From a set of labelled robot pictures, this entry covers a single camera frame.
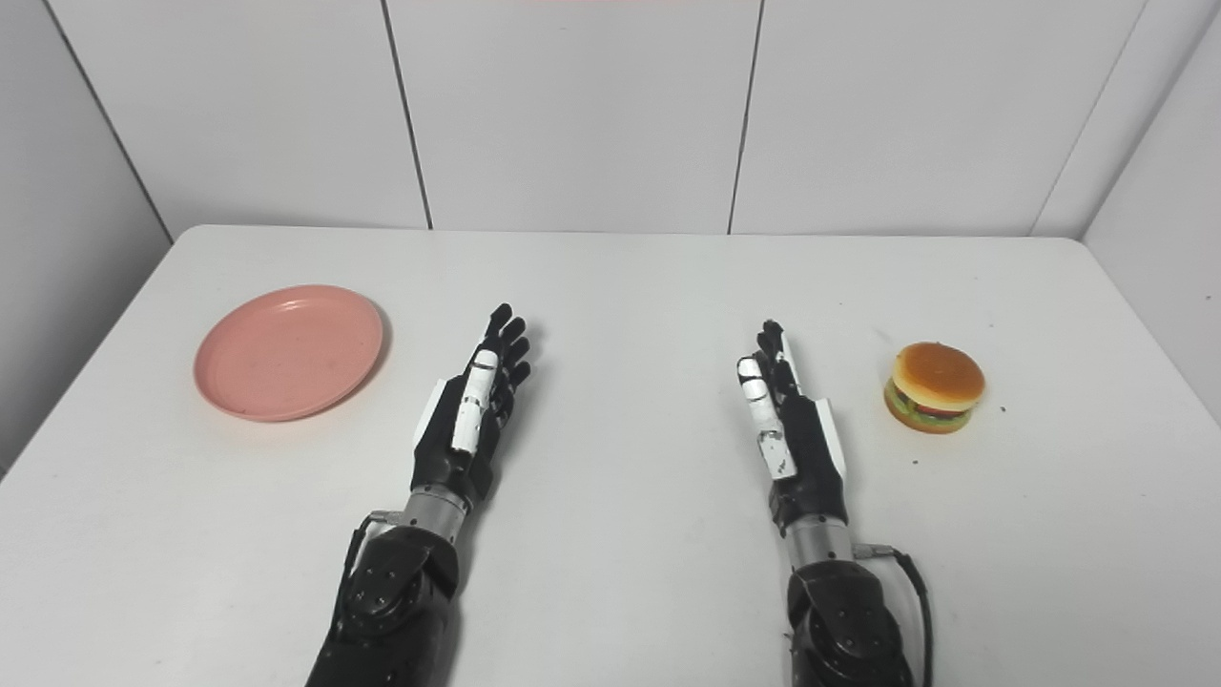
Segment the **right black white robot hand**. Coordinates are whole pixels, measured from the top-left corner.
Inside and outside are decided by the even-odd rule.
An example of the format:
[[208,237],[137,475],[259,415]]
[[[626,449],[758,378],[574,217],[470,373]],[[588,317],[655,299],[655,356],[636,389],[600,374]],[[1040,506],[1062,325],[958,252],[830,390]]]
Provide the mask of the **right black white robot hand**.
[[755,443],[772,480],[768,504],[777,530],[786,534],[799,519],[807,517],[846,525],[849,509],[832,449],[832,421],[802,390],[780,322],[768,318],[759,327],[757,349],[740,358],[735,371],[755,423]]

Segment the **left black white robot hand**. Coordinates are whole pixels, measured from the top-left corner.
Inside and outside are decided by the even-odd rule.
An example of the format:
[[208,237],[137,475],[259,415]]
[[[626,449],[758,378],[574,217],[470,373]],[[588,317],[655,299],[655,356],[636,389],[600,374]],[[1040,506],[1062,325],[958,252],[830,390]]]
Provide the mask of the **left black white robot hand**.
[[493,486],[493,458],[510,421],[516,390],[530,377],[527,322],[502,303],[462,373],[433,388],[416,427],[413,489],[442,488],[468,506]]

